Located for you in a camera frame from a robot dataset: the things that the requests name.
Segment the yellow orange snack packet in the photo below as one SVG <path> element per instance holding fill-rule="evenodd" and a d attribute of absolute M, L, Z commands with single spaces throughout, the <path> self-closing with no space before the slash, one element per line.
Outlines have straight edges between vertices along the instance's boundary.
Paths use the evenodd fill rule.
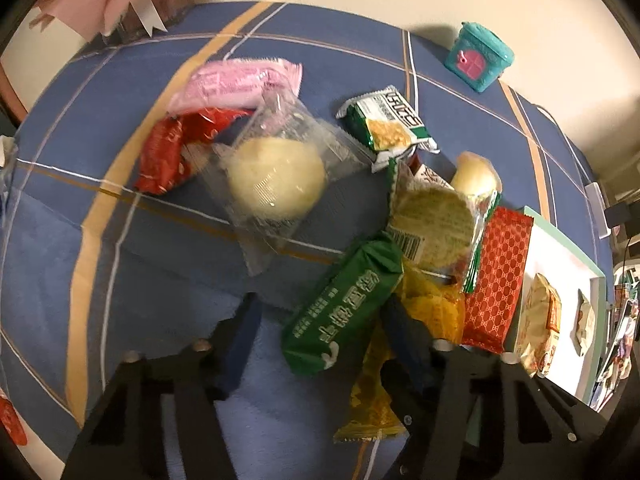
<path fill-rule="evenodd" d="M 383 387 L 383 365 L 408 358 L 420 342 L 462 341 L 465 296 L 459 284 L 447 284 L 410 263 L 404 277 L 378 311 L 378 322 L 352 385 L 346 422 L 336 430 L 336 442 L 371 441 L 397 437 L 405 426 L 392 411 L 390 394 Z"/>

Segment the green mung bean biscuit packet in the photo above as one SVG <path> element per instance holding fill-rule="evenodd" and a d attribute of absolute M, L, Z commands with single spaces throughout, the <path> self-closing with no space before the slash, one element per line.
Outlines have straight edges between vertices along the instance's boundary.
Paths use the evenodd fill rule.
<path fill-rule="evenodd" d="M 402 252 L 390 234 L 353 244 L 282 332 L 281 350 L 292 372 L 315 375 L 334 366 L 403 275 Z"/>

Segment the cream white snack packet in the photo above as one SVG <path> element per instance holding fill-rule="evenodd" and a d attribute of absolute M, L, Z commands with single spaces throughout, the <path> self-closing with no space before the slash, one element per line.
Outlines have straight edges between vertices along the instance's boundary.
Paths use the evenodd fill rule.
<path fill-rule="evenodd" d="M 578 307 L 574 327 L 574 344 L 578 356 L 584 356 L 590 349 L 596 331 L 596 311 L 585 294 L 578 290 Z"/>

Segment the clear round bun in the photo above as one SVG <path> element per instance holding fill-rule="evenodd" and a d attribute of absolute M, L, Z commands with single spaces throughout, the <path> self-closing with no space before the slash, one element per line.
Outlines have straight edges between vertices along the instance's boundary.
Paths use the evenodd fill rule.
<path fill-rule="evenodd" d="M 285 89 L 262 94 L 232 143 L 194 146 L 189 154 L 224 208 L 251 276 L 268 268 L 330 184 L 373 162 L 370 150 Z"/>

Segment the orange white snack in tray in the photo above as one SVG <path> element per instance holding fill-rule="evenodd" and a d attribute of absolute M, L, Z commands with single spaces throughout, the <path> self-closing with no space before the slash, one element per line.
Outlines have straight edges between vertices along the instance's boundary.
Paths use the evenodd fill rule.
<path fill-rule="evenodd" d="M 529 376 L 546 377 L 558 348 L 562 302 L 549 281 L 537 273 L 518 321 L 515 352 Z"/>

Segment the blue plaid tablecloth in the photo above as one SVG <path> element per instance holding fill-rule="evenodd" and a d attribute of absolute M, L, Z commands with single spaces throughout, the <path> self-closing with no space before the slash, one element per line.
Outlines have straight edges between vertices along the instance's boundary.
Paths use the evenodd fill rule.
<path fill-rule="evenodd" d="M 28 114 L 1 222 L 1 387 L 79 479 L 379 479 L 405 416 L 350 395 L 392 321 L 465 297 L 500 214 L 528 229 L 491 321 L 562 301 L 552 382 L 580 400 L 577 293 L 612 278 L 558 124 L 448 49 L 315 6 L 212 3 L 81 53 Z"/>

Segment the white tray with green rim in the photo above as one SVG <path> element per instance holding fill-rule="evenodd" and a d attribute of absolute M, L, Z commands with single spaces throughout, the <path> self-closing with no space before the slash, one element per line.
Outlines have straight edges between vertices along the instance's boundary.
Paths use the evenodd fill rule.
<path fill-rule="evenodd" d="M 561 331 L 548 379 L 577 399 L 588 403 L 596 385 L 606 336 L 606 278 L 603 271 L 556 226 L 533 208 L 521 209 L 534 219 L 524 270 L 521 296 L 504 346 L 513 351 L 518 339 L 520 317 L 526 296 L 536 274 L 543 275 L 558 293 L 561 304 Z M 577 351 L 574 328 L 579 299 L 585 297 L 596 315 L 590 348 L 581 356 Z"/>

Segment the small yellow cake piece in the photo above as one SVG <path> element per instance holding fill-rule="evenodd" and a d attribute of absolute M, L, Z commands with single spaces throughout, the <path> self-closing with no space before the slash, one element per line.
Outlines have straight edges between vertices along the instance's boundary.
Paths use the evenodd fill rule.
<path fill-rule="evenodd" d="M 473 200 L 502 192 L 501 179 L 491 161 L 472 152 L 462 152 L 458 156 L 457 170 L 450 185 Z"/>

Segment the red foil snack packet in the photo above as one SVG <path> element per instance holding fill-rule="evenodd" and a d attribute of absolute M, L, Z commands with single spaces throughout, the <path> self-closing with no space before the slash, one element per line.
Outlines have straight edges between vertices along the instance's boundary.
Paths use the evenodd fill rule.
<path fill-rule="evenodd" d="M 236 120 L 250 116 L 250 110 L 205 107 L 178 115 L 167 115 L 152 128 L 139 157 L 136 189 L 164 195 L 194 175 L 183 149 L 191 144 L 210 145 Z"/>

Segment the colourful clutter pile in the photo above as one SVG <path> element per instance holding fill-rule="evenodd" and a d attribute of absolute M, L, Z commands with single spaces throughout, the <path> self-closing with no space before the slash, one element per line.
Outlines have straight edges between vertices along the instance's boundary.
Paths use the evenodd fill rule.
<path fill-rule="evenodd" d="M 590 408 L 602 412 L 631 372 L 631 350 L 639 333 L 639 265 L 614 273 L 614 302 L 606 310 L 606 339 Z"/>

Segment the green white cracker packet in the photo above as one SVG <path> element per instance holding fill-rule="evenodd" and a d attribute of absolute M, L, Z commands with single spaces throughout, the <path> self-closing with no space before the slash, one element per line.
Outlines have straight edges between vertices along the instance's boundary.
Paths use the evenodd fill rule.
<path fill-rule="evenodd" d="M 423 120 L 392 84 L 346 100 L 335 118 L 374 154 L 373 172 L 414 150 L 439 152 Z"/>

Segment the white power strip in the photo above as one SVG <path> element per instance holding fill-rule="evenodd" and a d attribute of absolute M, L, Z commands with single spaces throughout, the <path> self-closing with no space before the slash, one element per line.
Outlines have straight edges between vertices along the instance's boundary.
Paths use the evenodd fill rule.
<path fill-rule="evenodd" d="M 605 201 L 598 182 L 591 182 L 585 186 L 586 197 L 592 212 L 594 226 L 600 240 L 611 235 L 611 228 L 606 223 Z"/>

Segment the black power adapter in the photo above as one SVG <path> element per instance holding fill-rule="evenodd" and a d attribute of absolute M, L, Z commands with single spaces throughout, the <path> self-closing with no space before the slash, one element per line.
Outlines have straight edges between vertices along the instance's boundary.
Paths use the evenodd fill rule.
<path fill-rule="evenodd" d="M 613 206 L 609 206 L 604 211 L 606 225 L 610 229 L 621 226 L 631 219 L 629 205 L 626 202 L 619 202 Z"/>

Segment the pink snack packet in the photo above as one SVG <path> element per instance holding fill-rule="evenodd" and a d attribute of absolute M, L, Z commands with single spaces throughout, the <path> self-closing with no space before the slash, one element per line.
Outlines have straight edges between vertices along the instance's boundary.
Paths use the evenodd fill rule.
<path fill-rule="evenodd" d="M 207 62 L 189 76 L 170 98 L 169 115 L 205 107 L 254 110 L 269 87 L 283 87 L 299 95 L 303 65 L 284 58 L 228 58 Z"/>

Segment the teal toy box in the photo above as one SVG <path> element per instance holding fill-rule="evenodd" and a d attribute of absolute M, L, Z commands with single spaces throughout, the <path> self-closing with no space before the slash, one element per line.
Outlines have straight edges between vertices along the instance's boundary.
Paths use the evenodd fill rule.
<path fill-rule="evenodd" d="M 484 92 L 512 65 L 514 52 L 481 24 L 463 22 L 445 66 L 478 93 Z"/>

